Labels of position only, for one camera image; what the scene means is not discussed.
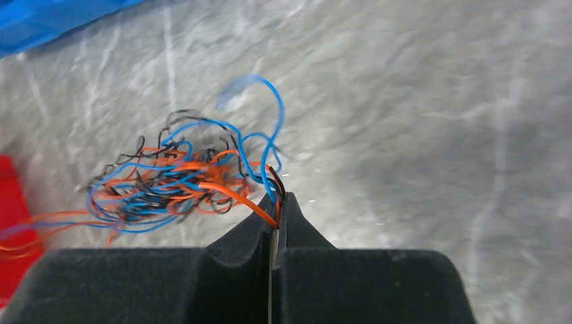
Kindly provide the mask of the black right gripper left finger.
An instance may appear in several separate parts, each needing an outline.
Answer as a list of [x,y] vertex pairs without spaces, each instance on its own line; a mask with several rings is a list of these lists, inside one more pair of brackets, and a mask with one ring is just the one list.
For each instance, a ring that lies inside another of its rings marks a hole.
[[52,250],[1,322],[267,323],[272,234],[251,214],[205,247]]

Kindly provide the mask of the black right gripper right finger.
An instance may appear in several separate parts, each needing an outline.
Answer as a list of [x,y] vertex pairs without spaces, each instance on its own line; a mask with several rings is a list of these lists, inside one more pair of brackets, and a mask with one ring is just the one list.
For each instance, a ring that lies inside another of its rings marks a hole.
[[283,201],[272,274],[273,323],[474,323],[461,276],[444,254],[334,247]]

